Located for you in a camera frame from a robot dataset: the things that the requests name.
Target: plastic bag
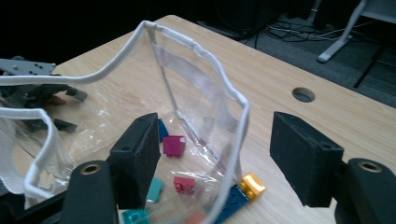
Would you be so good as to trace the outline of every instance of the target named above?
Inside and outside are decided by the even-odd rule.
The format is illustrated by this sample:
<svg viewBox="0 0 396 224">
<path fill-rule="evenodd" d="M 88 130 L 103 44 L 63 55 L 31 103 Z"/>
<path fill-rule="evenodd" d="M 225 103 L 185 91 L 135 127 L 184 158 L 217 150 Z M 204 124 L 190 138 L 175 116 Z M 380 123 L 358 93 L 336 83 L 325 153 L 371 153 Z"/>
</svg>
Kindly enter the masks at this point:
<svg viewBox="0 0 396 224">
<path fill-rule="evenodd" d="M 34 119 L 42 119 L 48 125 L 48 134 L 26 132 L 21 121 Z M 67 189 L 75 164 L 43 109 L 0 108 L 0 140 L 0 178 L 10 192 L 25 194 L 25 207 Z M 19 162 L 14 161 L 14 154 L 19 155 Z"/>
<path fill-rule="evenodd" d="M 73 164 L 105 160 L 130 123 L 152 112 L 169 134 L 186 136 L 180 158 L 162 155 L 158 162 L 155 176 L 164 191 L 159 203 L 147 204 L 152 223 L 182 223 L 196 214 L 204 223 L 213 222 L 230 186 L 242 177 L 239 151 L 249 102 L 219 61 L 187 36 L 142 21 L 117 55 L 93 74 L 0 77 L 5 86 L 42 83 L 75 85 L 88 93 L 83 103 L 67 99 L 67 106 L 49 111 L 78 125 L 74 133 L 58 132 Z M 28 172 L 25 181 L 41 172 Z M 178 194 L 175 176 L 195 179 L 194 192 Z"/>
</svg>

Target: toy block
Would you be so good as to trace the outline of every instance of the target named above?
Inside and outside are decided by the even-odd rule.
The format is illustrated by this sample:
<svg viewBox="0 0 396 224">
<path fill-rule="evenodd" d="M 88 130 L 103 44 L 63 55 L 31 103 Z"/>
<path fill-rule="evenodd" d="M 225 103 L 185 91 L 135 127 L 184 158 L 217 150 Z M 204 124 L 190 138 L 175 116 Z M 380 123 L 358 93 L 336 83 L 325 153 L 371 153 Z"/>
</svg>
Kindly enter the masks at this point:
<svg viewBox="0 0 396 224">
<path fill-rule="evenodd" d="M 192 212 L 183 224 L 199 224 L 205 219 L 205 216 L 198 212 Z"/>
<path fill-rule="evenodd" d="M 182 135 L 169 135 L 163 138 L 163 154 L 167 157 L 180 157 L 186 147 L 186 137 Z"/>
<path fill-rule="evenodd" d="M 239 186 L 251 201 L 254 201 L 265 191 L 264 184 L 251 172 L 242 178 Z"/>
<path fill-rule="evenodd" d="M 124 224 L 150 224 L 148 213 L 142 209 L 130 209 L 121 213 Z"/>
<path fill-rule="evenodd" d="M 194 193 L 194 185 L 195 179 L 181 176 L 175 176 L 174 178 L 174 186 L 177 193 L 192 194 Z"/>
<path fill-rule="evenodd" d="M 225 219 L 230 217 L 248 202 L 249 198 L 244 193 L 244 191 L 242 191 L 237 185 L 232 186 L 227 201 L 224 204 L 224 207 L 219 214 L 218 219 L 216 219 L 215 224 L 222 223 Z"/>
<path fill-rule="evenodd" d="M 160 143 L 163 141 L 163 138 L 168 136 L 169 133 L 166 130 L 165 124 L 163 124 L 163 121 L 161 119 L 158 119 L 158 133 L 160 136 Z"/>
<path fill-rule="evenodd" d="M 156 203 L 160 199 L 160 193 L 163 190 L 163 182 L 156 177 L 152 178 L 151 185 L 148 189 L 148 202 Z"/>
</svg>

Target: dark background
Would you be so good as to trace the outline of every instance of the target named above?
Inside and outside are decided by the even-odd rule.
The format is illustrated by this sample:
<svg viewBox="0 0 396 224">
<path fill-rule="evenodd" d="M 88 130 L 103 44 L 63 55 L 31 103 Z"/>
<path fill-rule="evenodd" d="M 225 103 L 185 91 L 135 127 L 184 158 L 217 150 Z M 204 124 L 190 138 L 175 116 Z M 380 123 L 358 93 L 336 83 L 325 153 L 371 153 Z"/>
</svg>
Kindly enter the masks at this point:
<svg viewBox="0 0 396 224">
<path fill-rule="evenodd" d="M 287 12 L 306 19 L 315 0 L 87 0 L 12 1 L 0 3 L 0 58 L 22 56 L 28 61 L 63 63 L 134 30 L 142 20 L 177 15 L 206 21 L 244 37 Z M 359 0 L 321 0 L 314 24 L 342 27 Z"/>
</svg>

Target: red lego brick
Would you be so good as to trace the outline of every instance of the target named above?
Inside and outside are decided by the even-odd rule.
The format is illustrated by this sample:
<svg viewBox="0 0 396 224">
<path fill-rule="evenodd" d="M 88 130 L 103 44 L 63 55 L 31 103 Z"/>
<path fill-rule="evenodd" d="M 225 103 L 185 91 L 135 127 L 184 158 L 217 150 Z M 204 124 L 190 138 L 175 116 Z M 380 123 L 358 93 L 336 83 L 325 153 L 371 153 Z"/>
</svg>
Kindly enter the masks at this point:
<svg viewBox="0 0 396 224">
<path fill-rule="evenodd" d="M 198 212 L 192 212 L 183 224 L 199 224 L 205 219 L 205 216 Z"/>
<path fill-rule="evenodd" d="M 163 138 L 163 154 L 167 157 L 180 157 L 186 147 L 186 137 L 182 135 L 169 135 Z"/>
<path fill-rule="evenodd" d="M 177 193 L 194 193 L 195 180 L 192 178 L 175 176 L 174 186 Z"/>
</svg>

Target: wooden table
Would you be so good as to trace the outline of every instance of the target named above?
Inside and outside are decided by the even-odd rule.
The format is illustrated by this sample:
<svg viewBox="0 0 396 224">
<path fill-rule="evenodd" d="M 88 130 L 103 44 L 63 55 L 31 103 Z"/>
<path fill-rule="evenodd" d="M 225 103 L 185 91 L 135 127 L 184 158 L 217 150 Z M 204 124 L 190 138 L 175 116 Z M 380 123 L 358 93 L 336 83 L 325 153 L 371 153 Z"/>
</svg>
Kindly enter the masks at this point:
<svg viewBox="0 0 396 224">
<path fill-rule="evenodd" d="M 331 208 L 303 207 L 269 155 L 275 111 L 304 119 L 345 149 L 344 161 L 366 158 L 396 171 L 396 109 L 314 76 L 302 69 L 206 30 L 177 16 L 160 25 L 193 38 L 215 55 L 234 87 L 251 103 L 250 123 L 241 152 L 243 174 L 255 173 L 264 194 L 227 223 L 334 223 Z M 55 73 L 85 75 L 100 69 L 129 35 L 59 64 Z M 296 100 L 292 91 L 307 88 L 311 103 Z"/>
</svg>

